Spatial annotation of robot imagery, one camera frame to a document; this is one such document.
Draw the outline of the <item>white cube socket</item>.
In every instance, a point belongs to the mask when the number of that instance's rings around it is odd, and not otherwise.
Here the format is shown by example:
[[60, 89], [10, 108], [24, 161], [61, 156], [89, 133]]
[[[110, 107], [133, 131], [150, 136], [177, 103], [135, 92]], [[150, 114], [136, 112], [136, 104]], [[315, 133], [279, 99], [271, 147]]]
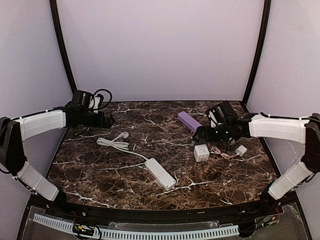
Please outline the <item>white cube socket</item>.
[[205, 162], [209, 159], [210, 152], [206, 144], [196, 145], [193, 150], [196, 162]]

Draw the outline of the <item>white plug with cable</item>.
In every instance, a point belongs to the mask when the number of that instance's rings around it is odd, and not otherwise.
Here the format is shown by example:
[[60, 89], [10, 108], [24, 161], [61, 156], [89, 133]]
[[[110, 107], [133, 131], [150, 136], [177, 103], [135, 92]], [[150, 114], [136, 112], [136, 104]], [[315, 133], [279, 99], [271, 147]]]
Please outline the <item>white plug with cable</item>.
[[127, 153], [127, 154], [132, 154], [132, 155], [135, 155], [135, 156], [138, 156], [142, 159], [144, 159], [144, 161], [148, 161], [149, 159], [139, 153], [136, 153], [136, 152], [133, 152], [133, 151], [130, 151], [129, 150], [129, 143], [128, 142], [123, 142], [123, 141], [118, 141], [120, 139], [127, 139], [129, 137], [129, 133], [128, 132], [121, 132], [117, 137], [115, 137], [113, 140], [109, 140], [109, 139], [106, 139], [106, 138], [102, 138], [102, 137], [99, 137], [96, 141], [96, 143], [100, 146], [103, 146], [103, 147], [111, 147], [111, 148], [114, 148], [118, 151], [121, 151], [121, 152], [124, 152], [124, 153]]

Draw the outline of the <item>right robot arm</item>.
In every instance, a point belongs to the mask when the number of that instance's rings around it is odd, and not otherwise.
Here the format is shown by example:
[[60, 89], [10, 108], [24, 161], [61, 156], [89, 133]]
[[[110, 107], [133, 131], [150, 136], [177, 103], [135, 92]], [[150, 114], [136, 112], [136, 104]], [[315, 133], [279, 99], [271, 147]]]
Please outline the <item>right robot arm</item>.
[[268, 187], [266, 195], [279, 200], [320, 171], [320, 116], [271, 116], [246, 113], [230, 121], [225, 118], [215, 126], [199, 126], [193, 140], [197, 143], [219, 143], [240, 138], [271, 138], [304, 145], [304, 155]]

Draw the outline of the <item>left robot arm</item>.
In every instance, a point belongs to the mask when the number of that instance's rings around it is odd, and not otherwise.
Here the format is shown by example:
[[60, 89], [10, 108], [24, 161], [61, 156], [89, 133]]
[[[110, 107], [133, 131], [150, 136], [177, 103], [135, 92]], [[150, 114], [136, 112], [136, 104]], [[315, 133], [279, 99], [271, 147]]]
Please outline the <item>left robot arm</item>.
[[115, 123], [111, 113], [99, 110], [57, 108], [24, 117], [0, 119], [0, 163], [6, 173], [52, 203], [64, 203], [66, 193], [47, 180], [28, 161], [24, 142], [44, 133], [67, 127], [109, 129]]

